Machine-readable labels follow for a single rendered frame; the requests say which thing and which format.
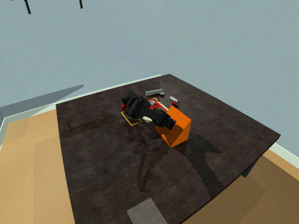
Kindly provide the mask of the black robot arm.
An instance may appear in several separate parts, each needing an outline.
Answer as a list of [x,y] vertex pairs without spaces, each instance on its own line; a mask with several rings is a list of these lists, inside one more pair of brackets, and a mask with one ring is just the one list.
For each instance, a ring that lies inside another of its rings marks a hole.
[[125,99],[128,100],[128,107],[125,109],[125,112],[129,117],[141,119],[145,116],[152,119],[152,122],[160,128],[163,128],[165,126],[169,130],[172,130],[172,128],[174,127],[176,121],[161,109],[151,109],[150,102],[147,101],[145,98],[141,96],[139,97],[132,91],[129,91],[126,94]]

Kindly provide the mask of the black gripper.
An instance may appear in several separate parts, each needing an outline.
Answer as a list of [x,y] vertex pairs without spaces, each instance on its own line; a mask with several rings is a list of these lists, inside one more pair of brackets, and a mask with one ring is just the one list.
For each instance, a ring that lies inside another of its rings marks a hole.
[[[126,93],[127,94],[127,93]],[[125,97],[126,97],[126,94],[121,98],[121,100],[123,101],[123,103],[124,103],[124,105],[126,105],[127,104],[127,102],[128,102],[128,100],[127,99],[125,99]]]

